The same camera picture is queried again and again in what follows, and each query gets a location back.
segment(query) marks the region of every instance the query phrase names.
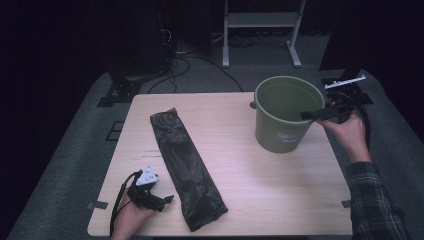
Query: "shelf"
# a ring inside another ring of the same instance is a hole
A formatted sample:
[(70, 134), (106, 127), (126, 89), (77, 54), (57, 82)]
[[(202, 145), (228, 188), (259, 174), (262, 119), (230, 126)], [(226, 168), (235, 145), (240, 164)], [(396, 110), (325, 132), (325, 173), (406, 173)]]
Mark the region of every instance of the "shelf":
[(229, 13), (228, 28), (294, 27), (296, 12)]

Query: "green bucket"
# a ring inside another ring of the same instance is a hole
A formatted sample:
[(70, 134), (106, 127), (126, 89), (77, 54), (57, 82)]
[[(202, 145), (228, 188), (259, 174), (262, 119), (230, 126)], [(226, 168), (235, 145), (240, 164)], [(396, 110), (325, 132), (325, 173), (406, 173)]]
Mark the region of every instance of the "green bucket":
[(288, 153), (296, 149), (312, 124), (301, 112), (324, 108), (321, 92), (305, 80), (276, 76), (261, 82), (255, 90), (256, 139), (266, 150)]

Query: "plaid shirt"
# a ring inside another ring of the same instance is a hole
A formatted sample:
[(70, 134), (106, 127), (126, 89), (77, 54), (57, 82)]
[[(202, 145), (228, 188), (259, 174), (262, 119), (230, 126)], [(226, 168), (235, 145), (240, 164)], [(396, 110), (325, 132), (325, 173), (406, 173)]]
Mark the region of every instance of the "plaid shirt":
[(403, 223), (403, 211), (388, 196), (377, 166), (358, 162), (346, 168), (352, 196), (352, 239), (411, 239)]

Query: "black plastic bag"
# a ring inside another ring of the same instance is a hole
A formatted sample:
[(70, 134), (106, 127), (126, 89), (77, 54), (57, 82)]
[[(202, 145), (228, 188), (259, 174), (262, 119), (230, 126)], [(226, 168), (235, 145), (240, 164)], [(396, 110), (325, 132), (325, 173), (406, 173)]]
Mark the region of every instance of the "black plastic bag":
[(150, 121), (190, 231), (228, 212), (176, 109), (154, 114)]

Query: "hand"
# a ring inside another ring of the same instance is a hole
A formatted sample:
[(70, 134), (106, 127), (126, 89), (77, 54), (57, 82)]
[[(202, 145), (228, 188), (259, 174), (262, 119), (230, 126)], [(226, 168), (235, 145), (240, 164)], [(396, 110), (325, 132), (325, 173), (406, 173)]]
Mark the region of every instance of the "hand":
[(349, 120), (342, 124), (331, 121), (320, 121), (317, 123), (329, 129), (336, 135), (337, 140), (347, 151), (350, 162), (371, 162), (371, 156), (365, 141), (365, 126), (362, 119), (355, 112), (350, 114)]
[(110, 238), (111, 240), (131, 239), (144, 221), (146, 221), (155, 212), (151, 209), (137, 207), (137, 205), (131, 202), (127, 195), (127, 191), (128, 188), (125, 189), (119, 204), (118, 209), (121, 210), (116, 216), (115, 229)]

